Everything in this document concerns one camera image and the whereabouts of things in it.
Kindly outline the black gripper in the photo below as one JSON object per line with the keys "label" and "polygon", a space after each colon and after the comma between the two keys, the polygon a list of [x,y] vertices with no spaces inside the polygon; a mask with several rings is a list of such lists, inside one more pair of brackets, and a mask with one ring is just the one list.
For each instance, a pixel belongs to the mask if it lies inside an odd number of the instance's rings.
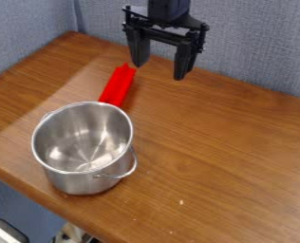
{"label": "black gripper", "polygon": [[127,44],[132,63],[141,67],[149,58],[149,38],[176,47],[173,79],[191,71],[196,55],[203,52],[210,27],[188,14],[189,4],[148,4],[123,7]]}

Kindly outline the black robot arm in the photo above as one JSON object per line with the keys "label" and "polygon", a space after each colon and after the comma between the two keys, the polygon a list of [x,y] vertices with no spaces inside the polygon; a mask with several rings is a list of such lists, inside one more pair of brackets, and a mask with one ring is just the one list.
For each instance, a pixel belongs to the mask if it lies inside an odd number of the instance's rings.
{"label": "black robot arm", "polygon": [[125,5],[124,22],[132,63],[141,67],[149,59],[149,41],[176,47],[173,79],[192,70],[196,55],[204,51],[210,26],[188,14],[189,0],[147,0],[147,6]]}

